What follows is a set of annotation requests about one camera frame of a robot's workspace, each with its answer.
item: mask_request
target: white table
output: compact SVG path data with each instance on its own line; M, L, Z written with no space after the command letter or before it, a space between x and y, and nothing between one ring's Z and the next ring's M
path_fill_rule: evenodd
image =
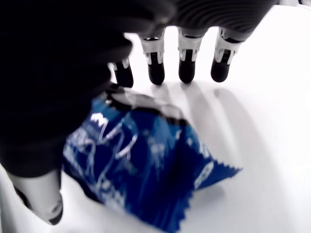
M178 78L177 30L165 41L165 82L153 86L139 40L131 54L133 89L181 107L214 157L243 171L197 192L183 233L311 232L311 12L274 7L235 56L226 82L210 77L217 28L203 39L190 86ZM12 195L0 169L1 211L17 233L158 232L84 197L63 176L64 215L48 226Z

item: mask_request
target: blue snack bag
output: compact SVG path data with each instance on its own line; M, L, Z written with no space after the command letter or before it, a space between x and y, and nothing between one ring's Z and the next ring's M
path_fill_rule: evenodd
M111 90L64 147L63 169L85 194L169 233L192 192L239 170L212 158L180 109L131 90Z

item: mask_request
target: white surface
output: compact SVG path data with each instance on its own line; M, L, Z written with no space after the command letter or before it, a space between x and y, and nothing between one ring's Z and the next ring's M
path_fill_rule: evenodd
M209 74L216 28L203 39L190 86L178 78L176 28L166 30L161 88L151 85L139 39L130 35L133 88L181 107L214 157L243 167L235 178L195 194L181 232L311 232L310 21L303 8L273 8L240 47L222 84ZM67 176L63 219L47 226L12 195L1 169L0 179L1 213L15 225L13 232L156 232L84 198Z

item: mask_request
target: robot finger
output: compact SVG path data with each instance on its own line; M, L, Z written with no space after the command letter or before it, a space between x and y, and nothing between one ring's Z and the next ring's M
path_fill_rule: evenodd
M155 85L161 85L165 78L164 31L165 29L158 30L152 35L139 34L143 53L148 63L149 79Z
M131 70L129 58L123 59L120 62L112 63L115 71L117 83L124 87L133 87L134 79Z
M214 81L221 83L227 79L232 59L248 36L249 33L237 33L219 28L210 72Z
M207 29L187 30L178 28L179 78L190 83L195 74L195 60Z

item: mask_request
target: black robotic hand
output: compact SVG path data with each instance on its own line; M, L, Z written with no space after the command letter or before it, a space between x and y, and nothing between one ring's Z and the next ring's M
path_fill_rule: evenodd
M105 91L114 64L133 85L124 33L138 33L154 84L164 80L165 27L179 28L180 79L194 77L202 37L220 26L211 74L232 57L277 0L11 0L0 3L0 163L17 194L50 224L62 216L66 137Z
M167 24L157 24L152 32L138 33L153 84L164 81L164 32L170 25L178 27L179 78L190 83L195 74L195 60L202 38L212 26L219 26L211 76L216 82L226 80L233 56L251 35L277 0L169 0L176 13ZM133 86L129 59L114 63L117 81Z

